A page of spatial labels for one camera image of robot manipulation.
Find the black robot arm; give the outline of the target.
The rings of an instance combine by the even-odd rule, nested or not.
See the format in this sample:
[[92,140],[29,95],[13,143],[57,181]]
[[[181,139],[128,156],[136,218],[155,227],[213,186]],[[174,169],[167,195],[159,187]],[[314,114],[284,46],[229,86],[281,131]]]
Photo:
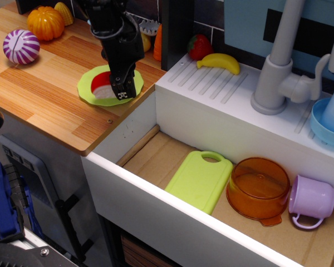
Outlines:
[[81,1],[90,31],[102,45],[102,57],[110,68],[112,91],[118,100],[137,95],[136,62],[145,56],[140,28],[126,12],[127,1]]

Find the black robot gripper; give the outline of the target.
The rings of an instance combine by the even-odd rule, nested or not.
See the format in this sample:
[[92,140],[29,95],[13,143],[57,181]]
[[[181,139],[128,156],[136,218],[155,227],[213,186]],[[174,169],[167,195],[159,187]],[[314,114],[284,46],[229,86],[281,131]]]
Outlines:
[[136,62],[145,57],[137,22],[128,14],[95,15],[90,19],[91,32],[102,44],[110,66],[110,83],[118,100],[136,97],[134,72]]

